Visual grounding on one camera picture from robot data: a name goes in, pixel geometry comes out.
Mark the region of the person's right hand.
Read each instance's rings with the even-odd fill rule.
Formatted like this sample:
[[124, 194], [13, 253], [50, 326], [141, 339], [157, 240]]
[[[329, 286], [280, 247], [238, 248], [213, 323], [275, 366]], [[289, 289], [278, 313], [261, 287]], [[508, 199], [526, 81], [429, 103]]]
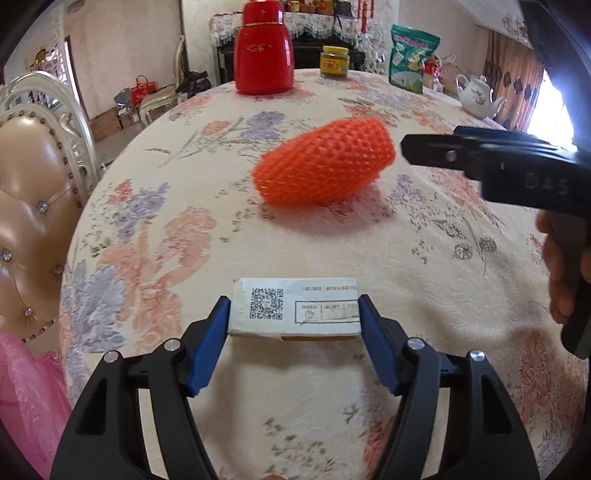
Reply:
[[536, 226], [546, 235], [542, 257], [550, 276], [550, 313], [558, 324], [563, 324], [574, 312], [575, 293], [565, 281], [564, 256], [556, 241], [553, 224], [547, 211], [538, 213]]

